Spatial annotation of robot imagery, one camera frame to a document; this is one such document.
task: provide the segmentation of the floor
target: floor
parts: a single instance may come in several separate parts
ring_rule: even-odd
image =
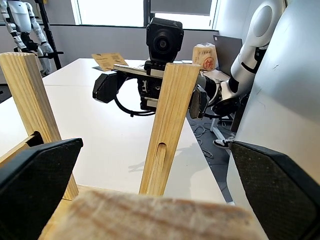
[[[0,84],[0,103],[11,97],[9,88],[6,84]],[[191,119],[187,114],[187,119],[193,129],[194,135],[198,139],[203,154],[210,166],[210,169],[220,187],[226,202],[232,202],[231,195],[227,187],[227,171],[229,163],[229,155],[224,149],[220,149],[213,145],[213,141],[217,139],[215,134],[210,131],[212,120],[204,117],[203,119]],[[218,126],[225,138],[229,137],[231,132],[228,130],[229,125]]]

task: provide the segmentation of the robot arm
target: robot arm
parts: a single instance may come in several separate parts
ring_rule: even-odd
[[[265,0],[254,12],[246,40],[231,66],[230,79],[221,83],[219,94],[211,100],[215,114],[226,116],[235,112],[239,99],[250,92],[285,8],[284,0]]]
[[[41,62],[42,68],[43,68],[43,70],[41,71],[41,74],[43,76],[47,76],[52,72],[50,60],[47,58],[41,58],[41,57],[43,57],[46,54],[53,53],[54,51],[51,48],[50,44],[47,42],[47,39],[46,39],[44,33],[42,32],[42,29],[41,29],[39,23],[36,20],[32,5],[28,2],[25,2],[25,5],[28,10],[28,14],[29,14],[30,22],[31,22],[31,27],[32,27],[36,37],[38,38],[38,41],[41,43],[41,45],[38,46],[38,49],[37,49],[37,54],[38,54],[38,57],[40,57],[39,60]]]
[[[44,54],[53,53],[54,52],[53,49],[51,48],[50,44],[47,43],[47,39],[46,39],[44,33],[42,32],[42,29],[41,29],[39,23],[36,20],[32,5],[28,2],[25,2],[25,5],[28,9],[31,27],[32,27],[36,37],[38,38],[39,42],[41,43],[41,49],[42,49],[43,53]]]
[[[231,66],[228,85],[236,96],[243,97],[250,91],[285,8],[283,0],[266,0],[254,12],[244,45]]]
[[[3,21],[5,22],[8,32],[14,39],[15,44],[22,52],[28,52],[26,45],[22,42],[21,37],[18,35],[17,27],[11,22],[10,16],[8,14],[8,2],[7,0],[0,0],[0,10]]]

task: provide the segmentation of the black camera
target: black camera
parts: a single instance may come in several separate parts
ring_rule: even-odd
[[[146,44],[150,61],[144,69],[165,70],[166,63],[172,63],[181,49],[184,39],[182,23],[154,17],[146,27]]]

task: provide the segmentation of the black stand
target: black stand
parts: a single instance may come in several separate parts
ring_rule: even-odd
[[[56,49],[54,37],[53,37],[52,32],[50,30],[50,24],[49,24],[47,12],[46,12],[43,0],[34,0],[34,1],[36,4],[39,5],[40,14],[41,14],[41,18],[42,18],[42,22],[43,22],[43,26],[44,26],[43,30],[45,32],[48,43],[50,44],[50,46],[53,50],[53,52],[48,55],[48,58],[49,59],[53,58],[54,63],[55,63],[55,67],[57,70],[59,70],[59,69],[61,69],[61,63],[60,63],[60,59],[59,59],[58,54],[63,54],[63,52],[57,51],[57,49]]]

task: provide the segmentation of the humanoid robot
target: humanoid robot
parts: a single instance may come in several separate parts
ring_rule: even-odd
[[[54,51],[37,23],[32,5],[20,0],[0,0],[0,10],[8,32],[17,45],[14,51],[36,53],[42,65],[42,76],[49,75],[52,72],[52,66],[45,56]],[[40,44],[30,39],[32,30]]]

